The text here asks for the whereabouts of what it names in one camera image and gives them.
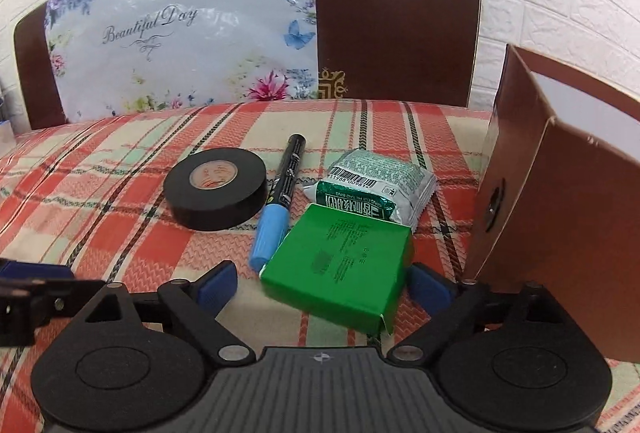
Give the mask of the green box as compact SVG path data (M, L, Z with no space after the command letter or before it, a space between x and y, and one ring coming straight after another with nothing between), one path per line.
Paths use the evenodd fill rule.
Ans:
M364 335L394 329L409 227L308 205L259 274L273 300Z

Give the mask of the blue capped black marker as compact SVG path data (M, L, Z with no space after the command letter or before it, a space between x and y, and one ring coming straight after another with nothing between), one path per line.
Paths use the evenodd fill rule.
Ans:
M248 258L248 265L256 274L269 263L288 231L296 178L305 146L303 135L293 134L288 138L288 145L260 214L254 245Z

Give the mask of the black tape roll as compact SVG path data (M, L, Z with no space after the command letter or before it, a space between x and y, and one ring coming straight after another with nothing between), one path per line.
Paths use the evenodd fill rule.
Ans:
M163 192L178 224L192 231L224 231L262 209L267 198L266 166L246 149L200 151L169 171Z

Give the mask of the brown cardboard box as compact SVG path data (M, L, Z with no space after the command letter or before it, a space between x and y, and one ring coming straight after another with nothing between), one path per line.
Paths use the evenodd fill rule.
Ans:
M639 98L509 46L465 276L544 285L618 361L639 358Z

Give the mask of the green white tissue pack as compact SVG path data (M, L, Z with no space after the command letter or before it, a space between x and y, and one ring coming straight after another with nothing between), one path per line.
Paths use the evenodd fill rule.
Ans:
M436 187L436 176L424 167L355 149L343 153L304 193L327 208L416 229Z

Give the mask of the floral plastic bag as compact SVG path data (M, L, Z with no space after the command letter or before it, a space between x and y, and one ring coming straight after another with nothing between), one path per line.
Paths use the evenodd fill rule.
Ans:
M316 0L48 0L64 118L312 99Z

